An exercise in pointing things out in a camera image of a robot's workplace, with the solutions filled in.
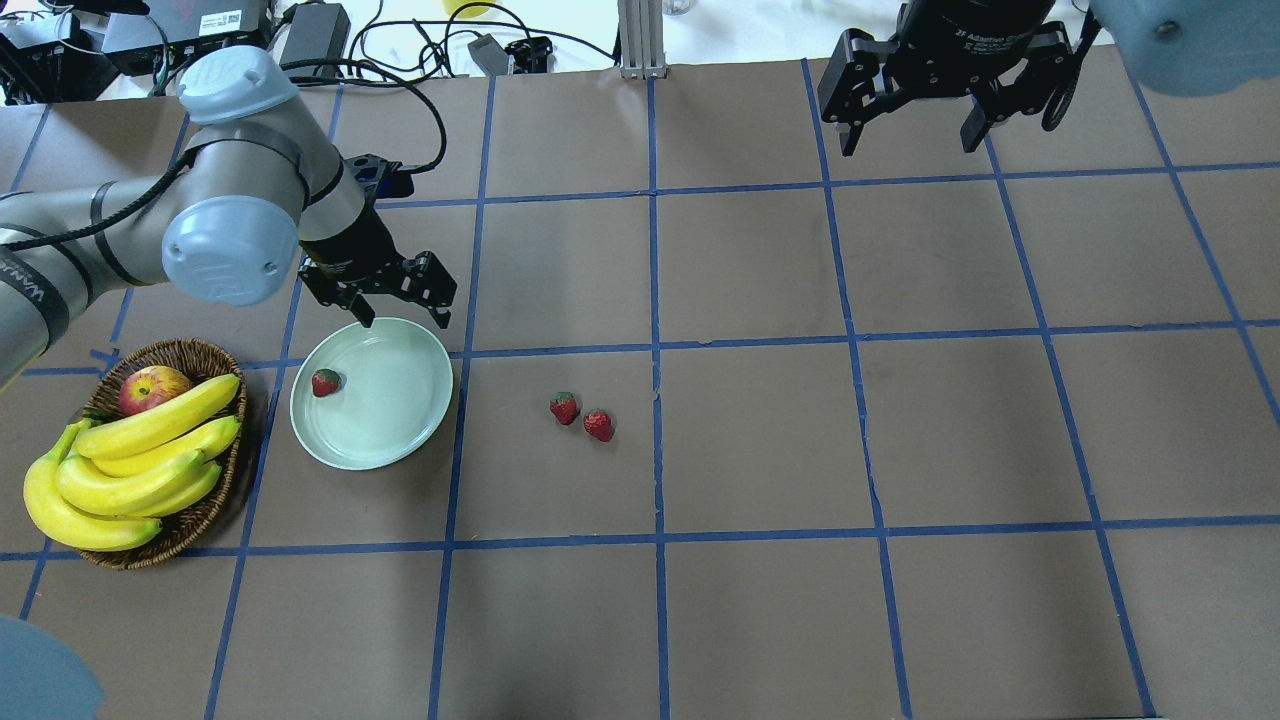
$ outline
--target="barcode sticker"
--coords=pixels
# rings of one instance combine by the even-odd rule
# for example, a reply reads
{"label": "barcode sticker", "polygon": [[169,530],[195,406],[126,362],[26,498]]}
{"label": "barcode sticker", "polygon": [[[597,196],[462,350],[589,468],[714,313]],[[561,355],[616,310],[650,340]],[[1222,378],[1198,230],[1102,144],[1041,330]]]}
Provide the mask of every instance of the barcode sticker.
{"label": "barcode sticker", "polygon": [[239,29],[242,10],[229,13],[210,13],[200,17],[200,37],[216,35],[219,32],[233,32]]}

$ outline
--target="red apple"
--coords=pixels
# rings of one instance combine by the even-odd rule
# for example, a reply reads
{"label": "red apple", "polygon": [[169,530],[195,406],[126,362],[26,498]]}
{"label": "red apple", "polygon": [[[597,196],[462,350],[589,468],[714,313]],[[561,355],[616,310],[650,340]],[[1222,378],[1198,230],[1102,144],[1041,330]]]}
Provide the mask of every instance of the red apple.
{"label": "red apple", "polygon": [[150,365],[124,378],[120,413],[137,415],[191,389],[191,378],[166,365]]}

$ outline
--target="bunch of bananas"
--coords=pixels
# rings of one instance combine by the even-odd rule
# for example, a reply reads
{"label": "bunch of bananas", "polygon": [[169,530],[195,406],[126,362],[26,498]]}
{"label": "bunch of bananas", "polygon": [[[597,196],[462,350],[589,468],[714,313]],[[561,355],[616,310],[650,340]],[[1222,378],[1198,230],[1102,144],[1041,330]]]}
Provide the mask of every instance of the bunch of bananas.
{"label": "bunch of bananas", "polygon": [[210,378],[150,410],[99,425],[84,419],[27,470],[27,514],[50,538],[79,550],[146,544],[160,518],[218,484],[214,457],[239,433],[236,416],[210,418],[239,389],[234,374]]}

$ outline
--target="strawberry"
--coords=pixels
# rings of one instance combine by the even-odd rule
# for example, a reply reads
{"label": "strawberry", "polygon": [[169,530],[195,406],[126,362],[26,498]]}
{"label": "strawberry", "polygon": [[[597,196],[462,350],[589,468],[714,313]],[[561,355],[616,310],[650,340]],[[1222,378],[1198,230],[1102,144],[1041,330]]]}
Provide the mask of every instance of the strawberry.
{"label": "strawberry", "polygon": [[329,368],[321,368],[311,375],[311,395],[316,397],[333,395],[338,392],[340,387],[342,375]]}
{"label": "strawberry", "polygon": [[582,429],[600,442],[609,442],[613,439],[613,418],[604,410],[591,410],[582,418]]}
{"label": "strawberry", "polygon": [[552,415],[556,415],[556,420],[562,425],[573,424],[573,419],[577,418],[577,398],[573,397],[572,392],[557,392],[552,397]]}

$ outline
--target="wicker basket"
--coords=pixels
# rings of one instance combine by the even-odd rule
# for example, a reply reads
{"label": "wicker basket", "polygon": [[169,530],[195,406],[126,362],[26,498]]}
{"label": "wicker basket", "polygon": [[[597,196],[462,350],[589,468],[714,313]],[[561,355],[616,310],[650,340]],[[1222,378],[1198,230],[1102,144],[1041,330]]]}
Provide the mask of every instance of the wicker basket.
{"label": "wicker basket", "polygon": [[218,484],[205,497],[195,505],[161,519],[160,534],[151,542],[133,550],[118,552],[97,552],[81,550],[82,557],[114,570],[132,570],[147,568],[169,560],[187,547],[191,547],[196,538],[205,533],[218,515],[227,506],[228,500],[234,495],[237,478],[242,477],[244,448],[241,447],[244,439],[244,414],[248,410],[248,389],[244,384],[244,373],[236,359],[223,348],[198,338],[166,340],[155,345],[148,345],[142,350],[123,359],[99,383],[97,389],[83,409],[84,415],[92,415],[104,421],[118,420],[123,415],[119,409],[120,386],[124,379],[136,370],[147,365],[168,365],[182,370],[193,384],[207,380],[227,373],[234,373],[241,379],[239,391],[236,397],[223,407],[214,418],[234,414],[241,420],[241,432],[236,441],[227,448],[218,461],[223,465],[223,475]]}

